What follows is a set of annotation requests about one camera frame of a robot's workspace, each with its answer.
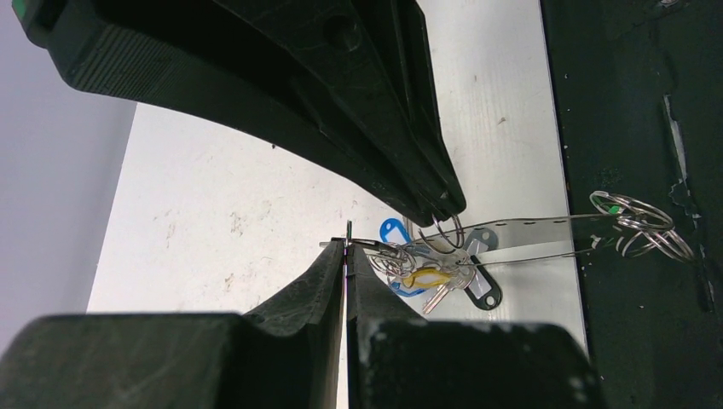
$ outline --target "white table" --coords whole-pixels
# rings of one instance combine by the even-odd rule
[[[419,3],[467,197],[462,222],[567,214],[538,2]],[[301,274],[347,219],[356,237],[377,239],[390,216],[353,183],[264,141],[139,105],[88,310],[243,313]],[[551,322],[585,346],[573,260],[489,271],[504,292],[497,309],[456,291],[429,318]],[[339,386],[345,407],[345,373]]]

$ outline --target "scratch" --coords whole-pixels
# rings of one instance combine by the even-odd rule
[[[165,248],[169,248],[171,246],[171,237],[176,234],[176,224],[173,222],[168,225],[168,232],[165,234]]]
[[[234,274],[231,273],[228,277],[223,280],[226,283],[226,292],[231,291],[231,285],[234,283]]]
[[[291,3],[293,3],[293,0],[287,0],[287,1],[285,1],[284,3],[281,3],[281,4],[277,5],[276,7],[273,7],[273,8],[271,8],[271,9],[268,9],[268,10],[264,11],[263,13],[261,13],[261,14],[255,16],[255,17],[253,17],[249,22],[250,22],[250,23],[255,23],[255,22],[257,22],[257,21],[265,18],[265,17],[268,16],[269,14],[273,14],[273,13],[275,13],[275,12],[277,12],[277,11],[285,8],[286,6],[288,6],[288,5],[291,4]]]

